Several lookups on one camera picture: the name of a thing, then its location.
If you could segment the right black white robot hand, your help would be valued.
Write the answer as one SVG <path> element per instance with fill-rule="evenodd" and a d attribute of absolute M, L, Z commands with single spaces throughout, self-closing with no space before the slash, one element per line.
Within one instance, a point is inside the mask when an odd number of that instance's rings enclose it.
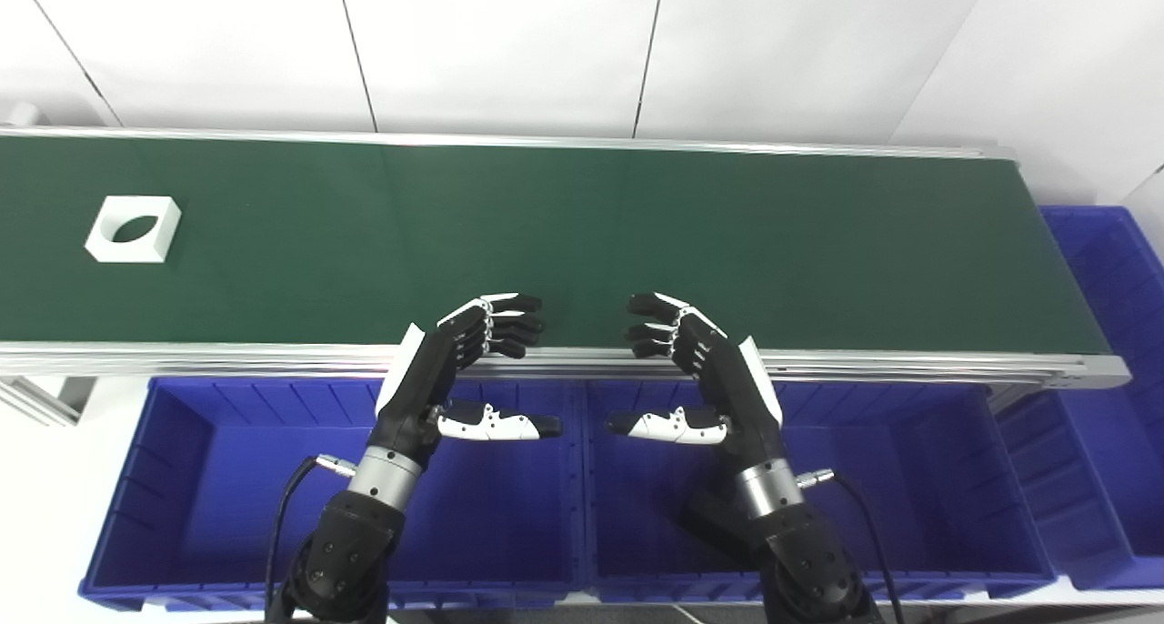
<path fill-rule="evenodd" d="M 644 318 L 625 333 L 636 359 L 669 359 L 694 380 L 703 404 L 613 412 L 606 416 L 606 432 L 719 446 L 731 471 L 788 458 L 778 395 L 752 336 L 728 336 L 689 302 L 656 292 L 633 295 L 627 310 Z"/>

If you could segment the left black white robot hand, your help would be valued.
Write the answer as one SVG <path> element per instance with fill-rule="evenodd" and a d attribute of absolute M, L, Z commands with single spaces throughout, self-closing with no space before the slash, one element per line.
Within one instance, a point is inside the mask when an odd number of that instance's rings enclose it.
<path fill-rule="evenodd" d="M 523 359 L 545 329 L 537 315 L 541 307 L 541 299 L 528 295 L 482 295 L 433 329 L 410 326 L 386 371 L 367 445 L 426 469 L 457 373 L 490 354 Z"/>

